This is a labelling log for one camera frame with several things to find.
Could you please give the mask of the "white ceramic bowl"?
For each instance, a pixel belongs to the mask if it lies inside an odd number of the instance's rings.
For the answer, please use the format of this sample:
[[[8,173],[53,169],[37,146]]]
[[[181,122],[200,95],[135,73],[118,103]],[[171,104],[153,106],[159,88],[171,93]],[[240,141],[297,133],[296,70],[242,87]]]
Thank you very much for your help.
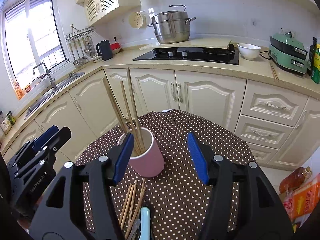
[[[261,47],[253,44],[239,43],[237,44],[240,55],[247,60],[255,60],[259,54]]]

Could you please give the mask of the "window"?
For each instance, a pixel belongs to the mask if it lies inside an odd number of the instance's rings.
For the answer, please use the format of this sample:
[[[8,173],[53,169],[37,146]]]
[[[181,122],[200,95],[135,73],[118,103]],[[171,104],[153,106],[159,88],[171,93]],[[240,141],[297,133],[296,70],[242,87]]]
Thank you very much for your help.
[[[15,87],[24,89],[67,61],[58,31],[53,0],[20,0],[4,11],[4,48]]]

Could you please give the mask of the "round perforated steamer plate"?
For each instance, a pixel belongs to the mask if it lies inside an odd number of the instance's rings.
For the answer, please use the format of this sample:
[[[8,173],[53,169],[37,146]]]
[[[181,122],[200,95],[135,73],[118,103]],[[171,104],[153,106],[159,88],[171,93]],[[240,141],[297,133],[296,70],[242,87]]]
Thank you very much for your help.
[[[140,29],[145,26],[145,16],[142,12],[132,12],[129,15],[129,25],[133,29]]]

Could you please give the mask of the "stainless steel sink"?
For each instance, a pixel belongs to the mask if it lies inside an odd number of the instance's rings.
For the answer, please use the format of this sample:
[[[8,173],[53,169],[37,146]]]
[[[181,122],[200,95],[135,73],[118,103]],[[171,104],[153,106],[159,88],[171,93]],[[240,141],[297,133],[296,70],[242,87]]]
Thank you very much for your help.
[[[28,116],[31,115],[37,108],[40,107],[41,104],[43,104],[45,101],[47,101],[49,98],[54,96],[58,91],[66,87],[68,84],[73,82],[74,80],[78,79],[79,77],[83,76],[85,72],[79,72],[79,73],[70,73],[67,78],[62,80],[60,83],[56,85],[56,88],[52,88],[46,93],[44,93],[39,99],[37,99],[28,109],[27,113],[25,115],[26,119]]]

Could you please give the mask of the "green bottle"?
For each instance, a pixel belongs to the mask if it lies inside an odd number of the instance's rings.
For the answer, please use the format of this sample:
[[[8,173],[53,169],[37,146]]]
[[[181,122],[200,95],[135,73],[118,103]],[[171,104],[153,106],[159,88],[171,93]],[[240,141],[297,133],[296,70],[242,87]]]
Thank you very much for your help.
[[[320,44],[315,48],[311,78],[315,83],[320,83]]]

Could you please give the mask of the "brown polka dot tablecloth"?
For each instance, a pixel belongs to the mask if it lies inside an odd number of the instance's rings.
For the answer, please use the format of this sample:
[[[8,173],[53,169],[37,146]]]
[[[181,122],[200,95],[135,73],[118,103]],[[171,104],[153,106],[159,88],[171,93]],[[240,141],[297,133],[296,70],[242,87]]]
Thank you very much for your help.
[[[197,239],[211,189],[198,179],[188,151],[188,133],[195,132],[200,142],[233,163],[245,165],[254,156],[232,132],[185,111],[150,112],[140,116],[139,122],[155,135],[164,169],[155,178],[143,179],[128,168],[118,186],[111,189],[115,211],[121,213],[129,185],[136,184],[135,200],[151,211],[154,239]]]

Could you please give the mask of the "black gas stove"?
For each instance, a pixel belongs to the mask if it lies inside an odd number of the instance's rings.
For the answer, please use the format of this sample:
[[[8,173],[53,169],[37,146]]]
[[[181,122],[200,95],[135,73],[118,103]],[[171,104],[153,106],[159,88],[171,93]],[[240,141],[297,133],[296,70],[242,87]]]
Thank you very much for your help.
[[[133,61],[146,60],[188,60],[238,65],[239,50],[234,48],[233,44],[229,44],[226,49],[198,47],[155,48],[133,59]]]

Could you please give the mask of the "green electric cooker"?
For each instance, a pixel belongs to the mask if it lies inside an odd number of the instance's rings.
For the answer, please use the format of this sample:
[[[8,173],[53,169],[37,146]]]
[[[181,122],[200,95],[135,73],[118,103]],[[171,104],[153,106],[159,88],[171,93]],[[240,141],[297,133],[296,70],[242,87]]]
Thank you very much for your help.
[[[271,60],[281,69],[298,75],[307,72],[308,52],[302,42],[295,39],[290,31],[270,36],[268,52]]]

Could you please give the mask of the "black electric kettle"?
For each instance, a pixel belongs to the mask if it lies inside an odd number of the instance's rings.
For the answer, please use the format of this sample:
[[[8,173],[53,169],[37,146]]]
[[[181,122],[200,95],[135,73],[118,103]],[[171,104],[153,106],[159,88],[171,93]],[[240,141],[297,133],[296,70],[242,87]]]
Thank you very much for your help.
[[[109,60],[113,57],[111,45],[109,40],[103,40],[96,45],[96,50],[98,56],[100,56],[104,61]]]

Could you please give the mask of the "wooden chopstick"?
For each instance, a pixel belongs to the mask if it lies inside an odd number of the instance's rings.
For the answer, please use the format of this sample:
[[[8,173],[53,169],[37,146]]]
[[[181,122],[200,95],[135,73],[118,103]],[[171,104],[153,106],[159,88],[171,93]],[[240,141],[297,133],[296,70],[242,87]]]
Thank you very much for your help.
[[[130,212],[129,212],[128,224],[130,224],[132,217],[133,217],[133,208],[135,205],[136,188],[137,188],[137,180],[135,181],[134,186],[133,186],[133,191],[132,191],[132,196],[131,196],[131,201],[130,201]]]
[[[129,200],[131,199],[132,192],[133,192],[133,185],[130,184],[130,186],[128,188],[127,196],[125,198],[123,208],[122,208],[121,214],[120,214],[119,224],[120,224],[121,228],[123,228],[124,223],[125,223],[126,214],[129,209]]]
[[[103,77],[103,84],[105,86],[105,89],[107,91],[108,97],[110,99],[111,105],[113,107],[113,110],[116,114],[116,117],[118,119],[119,125],[121,127],[121,129],[123,130],[124,133],[127,133],[129,131],[126,122],[125,122],[125,118],[120,110],[120,107],[118,106],[118,103],[116,101],[116,98],[112,92],[111,86],[108,83],[108,80],[106,77]]]
[[[142,138],[142,134],[141,134],[141,130],[140,130],[140,123],[139,123],[139,120],[138,120],[135,96],[134,96],[134,92],[133,92],[133,85],[132,85],[131,73],[130,73],[130,68],[129,67],[126,68],[126,74],[127,74],[127,81],[128,81],[128,86],[129,86],[132,109],[133,109],[133,115],[135,117],[135,124],[136,124],[136,132],[137,132],[138,143],[139,143],[139,147],[140,147],[140,152],[141,152],[141,154],[143,154],[145,152],[145,147],[144,147],[144,142],[143,142],[143,138]]]
[[[132,120],[132,116],[131,116],[131,112],[130,112],[130,108],[129,108],[129,103],[127,101],[127,96],[126,96],[126,93],[125,93],[125,87],[124,87],[124,82],[123,81],[120,82],[120,86],[121,86],[121,92],[122,92],[122,95],[123,95],[123,98],[124,98],[125,108],[126,108],[126,111],[127,111],[128,117],[129,117],[129,121],[130,121],[130,127],[132,129],[132,134],[134,135],[134,139],[135,139],[136,156],[140,156],[140,154],[142,152],[141,152],[141,149],[140,149],[140,146],[139,146],[137,133],[136,133],[136,128],[135,128],[135,126],[133,124],[133,120]]]
[[[142,188],[141,188],[140,195],[139,195],[139,200],[138,200],[137,206],[135,208],[135,211],[134,211],[134,213],[132,215],[132,218],[130,220],[130,223],[128,225],[127,232],[126,232],[126,235],[125,235],[125,239],[129,239],[129,234],[131,233],[133,224],[134,224],[135,220],[138,217],[138,213],[139,213],[141,205],[142,205],[145,189],[146,189],[146,187],[145,187],[145,178],[143,178]]]

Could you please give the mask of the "hanging utensil rack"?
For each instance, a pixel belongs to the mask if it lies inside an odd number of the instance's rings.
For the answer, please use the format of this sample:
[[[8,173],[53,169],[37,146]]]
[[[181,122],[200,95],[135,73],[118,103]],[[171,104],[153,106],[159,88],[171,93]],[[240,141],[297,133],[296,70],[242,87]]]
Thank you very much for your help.
[[[66,41],[71,52],[73,65],[75,68],[79,68],[93,61],[93,58],[97,55],[92,41],[92,34],[95,32],[95,28],[78,29],[73,24],[70,27],[71,32],[66,35]]]

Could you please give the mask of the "kitchen faucet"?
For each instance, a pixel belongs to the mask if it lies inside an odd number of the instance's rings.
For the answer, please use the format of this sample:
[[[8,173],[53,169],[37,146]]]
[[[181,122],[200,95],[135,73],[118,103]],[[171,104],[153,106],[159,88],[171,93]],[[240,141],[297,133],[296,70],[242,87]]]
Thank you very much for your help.
[[[46,66],[46,64],[45,64],[44,62],[39,63],[38,65],[36,65],[36,66],[33,68],[33,75],[35,75],[35,69],[39,68],[40,66],[44,66],[44,68],[45,68],[44,75],[49,77],[51,87],[52,87],[52,89],[53,89],[54,91],[56,91],[56,90],[57,90],[57,86],[56,86],[56,83],[55,83],[55,79],[52,78],[52,76],[51,76],[51,74],[50,74],[50,70],[47,68],[47,66]]]

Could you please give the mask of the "jar with white lid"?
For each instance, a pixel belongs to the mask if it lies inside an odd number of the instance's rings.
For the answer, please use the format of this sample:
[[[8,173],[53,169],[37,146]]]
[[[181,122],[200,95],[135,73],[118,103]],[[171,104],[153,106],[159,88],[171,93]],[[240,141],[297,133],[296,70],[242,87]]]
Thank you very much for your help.
[[[8,134],[11,130],[12,124],[7,116],[1,115],[1,129],[5,134]]]

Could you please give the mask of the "upper left lattice cabinet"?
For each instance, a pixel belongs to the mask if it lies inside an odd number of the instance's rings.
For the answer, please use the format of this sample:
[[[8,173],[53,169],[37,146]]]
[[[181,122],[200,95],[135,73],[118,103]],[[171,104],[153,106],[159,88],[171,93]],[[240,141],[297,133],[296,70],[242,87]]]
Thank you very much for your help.
[[[140,0],[85,0],[88,25],[95,26],[140,6]]]

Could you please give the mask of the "silver metal spoon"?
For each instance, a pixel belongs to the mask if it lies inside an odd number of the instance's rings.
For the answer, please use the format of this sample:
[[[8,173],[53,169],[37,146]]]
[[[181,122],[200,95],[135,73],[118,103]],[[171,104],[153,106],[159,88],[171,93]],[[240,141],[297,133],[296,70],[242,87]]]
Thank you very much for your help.
[[[137,218],[132,226],[131,232],[128,236],[128,240],[132,240],[134,239],[135,233],[138,230],[138,228],[140,227],[140,219]]]

